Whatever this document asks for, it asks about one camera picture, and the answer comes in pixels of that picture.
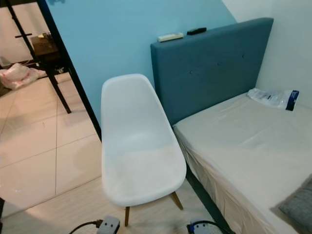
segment bed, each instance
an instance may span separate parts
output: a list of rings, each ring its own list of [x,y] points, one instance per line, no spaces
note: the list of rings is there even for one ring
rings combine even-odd
[[[155,88],[192,172],[237,234],[297,234],[278,205],[310,176],[312,110],[255,87],[273,19],[151,45]]]

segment wooden floor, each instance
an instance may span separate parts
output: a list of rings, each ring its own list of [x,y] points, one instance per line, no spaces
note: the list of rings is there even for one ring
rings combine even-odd
[[[186,225],[193,218],[212,220],[199,198],[185,181],[177,195],[181,211],[171,196],[131,207],[129,226],[124,227],[124,208],[110,203],[98,178],[63,195],[3,220],[2,234],[68,234],[79,224],[106,215],[120,220],[118,234],[187,234]],[[211,234],[221,232],[211,227]],[[96,234],[95,227],[85,227],[75,234]]]

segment white mattress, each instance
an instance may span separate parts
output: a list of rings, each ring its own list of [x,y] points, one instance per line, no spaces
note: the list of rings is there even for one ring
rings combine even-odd
[[[311,109],[279,110],[243,94],[180,121],[174,130],[233,231],[298,233],[277,206],[312,173]]]

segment headboard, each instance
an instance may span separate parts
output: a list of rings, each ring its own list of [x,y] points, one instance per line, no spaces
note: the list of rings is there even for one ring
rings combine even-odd
[[[155,89],[169,122],[254,88],[272,24],[260,18],[152,44]]]

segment white plastic bag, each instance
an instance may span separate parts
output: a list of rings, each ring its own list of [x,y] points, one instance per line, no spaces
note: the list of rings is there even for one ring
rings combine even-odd
[[[25,69],[25,66],[20,64],[15,66],[16,64],[12,66],[14,67],[13,69],[11,67],[8,70],[0,70],[0,81],[6,88],[16,90],[34,82],[38,78],[46,76],[45,71],[28,67]]]
[[[296,100],[299,96],[299,91],[284,90],[284,91],[266,92],[254,88],[249,90],[247,96],[249,96],[252,100],[255,100],[268,106],[293,111],[294,105],[296,104]]]

